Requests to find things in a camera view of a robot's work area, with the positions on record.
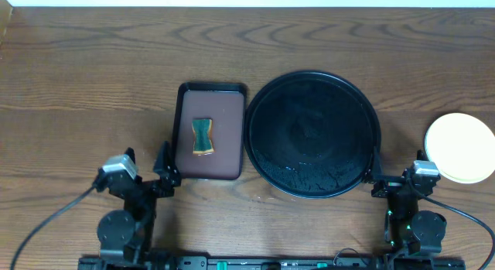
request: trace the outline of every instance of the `rectangular tray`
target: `rectangular tray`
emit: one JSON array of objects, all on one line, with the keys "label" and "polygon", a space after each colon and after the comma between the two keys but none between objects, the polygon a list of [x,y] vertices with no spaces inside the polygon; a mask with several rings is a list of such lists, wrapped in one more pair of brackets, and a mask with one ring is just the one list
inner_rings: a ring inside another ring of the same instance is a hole
[{"label": "rectangular tray", "polygon": [[197,178],[197,179],[221,179],[221,180],[234,180],[241,175],[242,170],[242,158],[243,158],[243,147],[244,147],[244,114],[246,110],[246,96],[247,89],[244,84],[229,84],[229,83],[211,83],[211,82],[186,82],[179,87],[179,92],[177,94],[176,103],[176,115],[173,122],[172,130],[172,158],[175,162],[176,160],[176,149],[177,149],[177,138],[179,136],[179,126],[180,118],[183,111],[183,98],[187,91],[216,91],[216,92],[239,92],[244,96],[244,112],[242,114],[242,132],[241,132],[241,153],[240,153],[240,163],[239,163],[239,174],[233,179],[225,178],[214,178],[212,176],[188,176],[187,178]]}]

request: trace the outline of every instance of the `wooden table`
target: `wooden table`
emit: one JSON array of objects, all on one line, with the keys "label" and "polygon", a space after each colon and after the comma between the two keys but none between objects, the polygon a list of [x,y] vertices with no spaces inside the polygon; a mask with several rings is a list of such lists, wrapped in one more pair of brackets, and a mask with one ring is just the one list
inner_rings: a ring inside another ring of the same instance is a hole
[{"label": "wooden table", "polygon": [[[495,20],[490,9],[15,9],[0,51],[0,268],[41,220],[91,184],[128,146],[154,179],[171,138],[179,85],[243,82],[248,102],[271,79],[326,70],[377,110],[383,167],[399,174],[428,125],[452,111],[495,130]],[[329,256],[382,241],[385,200],[361,185],[327,200],[268,185],[247,156],[233,182],[184,180],[160,200],[154,245],[177,254]],[[439,182],[433,197],[495,227],[495,179]],[[122,202],[92,193],[43,229],[18,269],[75,269],[97,254],[96,227]],[[422,201],[448,221],[445,256],[484,261],[487,232]]]}]

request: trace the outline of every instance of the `black plate rim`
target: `black plate rim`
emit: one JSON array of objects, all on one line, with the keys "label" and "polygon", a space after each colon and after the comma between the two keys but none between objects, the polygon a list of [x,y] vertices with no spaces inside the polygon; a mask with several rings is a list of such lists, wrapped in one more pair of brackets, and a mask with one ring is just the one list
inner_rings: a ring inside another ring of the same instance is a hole
[{"label": "black plate rim", "polygon": [[256,111],[256,108],[258,107],[259,102],[265,98],[271,91],[274,90],[274,88],[285,78],[289,77],[294,77],[294,76],[299,76],[299,75],[316,75],[318,77],[325,77],[325,78],[331,78],[333,80],[336,80],[343,84],[340,86],[340,88],[344,90],[350,90],[352,91],[352,95],[356,95],[359,98],[357,100],[361,102],[364,105],[364,111],[365,114],[367,115],[367,118],[370,122],[370,126],[373,132],[373,137],[374,137],[374,148],[376,149],[377,152],[380,151],[380,145],[381,145],[381,129],[380,129],[380,123],[378,121],[378,116],[376,114],[376,111],[373,108],[373,105],[369,102],[369,100],[364,96],[363,92],[361,92],[356,86],[354,86],[351,82],[348,80],[337,76],[333,73],[327,73],[324,71],[320,70],[300,70],[300,71],[295,71],[292,73],[287,73],[285,75],[282,75],[280,77],[275,78],[274,80],[270,81],[267,85],[265,85],[262,89],[260,89],[259,92],[256,93],[254,96],[253,100],[249,104],[249,106],[246,109],[246,113],[244,116],[244,134],[243,134],[243,140],[244,140],[244,147],[246,149],[247,156],[251,160],[251,164],[254,166],[254,168],[258,171],[258,173],[272,186],[275,188],[281,190],[282,192],[288,193],[290,195],[293,195],[295,197],[302,197],[302,198],[307,198],[307,199],[323,199],[323,198],[330,198],[330,197],[336,197],[339,196],[343,193],[346,193],[356,187],[359,183],[363,181],[365,173],[371,168],[371,164],[373,162],[373,157],[374,153],[373,151],[370,153],[370,161],[368,163],[368,167],[356,178],[356,181],[353,183],[341,188],[338,191],[333,191],[332,193],[328,194],[322,194],[318,196],[310,196],[310,195],[305,195],[301,193],[297,193],[295,191],[291,190],[286,190],[285,188],[280,187],[268,174],[265,173],[264,170],[261,169],[261,167],[258,165],[258,162],[256,161],[256,158],[254,157],[253,149],[251,147],[251,141],[249,139],[250,137],[250,125],[251,125],[251,120],[253,117],[254,112]]}]

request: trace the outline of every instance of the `sponge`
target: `sponge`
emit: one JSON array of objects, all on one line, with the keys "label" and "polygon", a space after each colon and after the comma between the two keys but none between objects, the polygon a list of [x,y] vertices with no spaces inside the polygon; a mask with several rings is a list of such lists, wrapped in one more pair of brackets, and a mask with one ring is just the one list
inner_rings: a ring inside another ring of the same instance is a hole
[{"label": "sponge", "polygon": [[215,152],[211,142],[212,127],[213,120],[211,119],[193,119],[193,154],[204,155]]}]

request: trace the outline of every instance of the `black cable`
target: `black cable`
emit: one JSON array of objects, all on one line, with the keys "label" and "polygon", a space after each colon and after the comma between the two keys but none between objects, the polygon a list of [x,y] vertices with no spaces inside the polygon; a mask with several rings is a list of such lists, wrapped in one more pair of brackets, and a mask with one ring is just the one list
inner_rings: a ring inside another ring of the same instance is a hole
[{"label": "black cable", "polygon": [[26,237],[26,239],[24,239],[24,241],[17,248],[17,251],[15,252],[14,258],[12,259],[12,262],[10,264],[10,270],[14,270],[15,263],[17,262],[17,259],[21,255],[22,249],[28,244],[29,240],[31,240],[31,238],[40,229],[42,229],[44,226],[46,226],[50,221],[52,221],[56,217],[60,216],[63,212],[66,212],[67,210],[69,210],[70,208],[72,208],[76,204],[78,204],[84,197],[86,197],[88,194],[90,194],[91,191],[94,190],[94,188],[95,188],[95,186],[92,186],[91,188],[89,188],[88,190],[86,190],[86,192],[84,192],[83,194],[81,194],[78,198],[76,198],[75,200],[72,200],[72,202],[70,202],[69,204],[67,204],[65,207],[63,207],[62,209],[58,210],[57,212],[53,213],[50,217],[46,218],[43,222],[41,222],[41,224],[39,224],[37,227],[35,227],[31,231],[31,233],[28,234],[28,236]]},{"label": "black cable", "polygon": [[469,215],[468,213],[464,212],[464,211],[461,211],[461,210],[458,210],[454,207],[451,207],[449,205],[446,205],[444,203],[441,203],[437,200],[432,200],[431,198],[425,196],[424,194],[422,194],[421,192],[419,192],[414,184],[412,183],[412,180],[411,179],[408,179],[408,184],[409,186],[411,187],[412,191],[418,195],[418,197],[421,197],[422,199],[424,200],[427,200],[433,204],[436,204],[442,208],[445,208],[447,210],[451,210],[452,212],[456,212],[457,214],[461,215],[461,216],[464,216],[470,220],[472,220],[473,222],[479,224],[480,226],[482,226],[484,229],[486,229],[486,231],[488,231],[488,233],[490,233],[490,236],[492,237],[492,249],[490,251],[490,254],[488,255],[488,258],[486,258],[485,262],[481,265],[480,267],[480,270],[483,270],[485,269],[488,264],[492,261],[492,258],[493,258],[493,255],[495,255],[495,234],[493,233],[492,229],[490,227],[488,227],[484,222],[482,222],[481,220],[475,218],[474,216],[471,216]]},{"label": "black cable", "polygon": [[335,258],[333,258],[333,265],[336,266],[336,260],[339,258],[339,255],[341,252],[343,251],[353,251],[357,254],[357,256],[359,256],[359,258],[361,259],[361,261],[366,265],[368,266],[368,264],[364,261],[363,257],[361,257],[361,254],[354,250],[353,248],[343,248],[342,250],[340,250],[336,255],[335,255]]}]

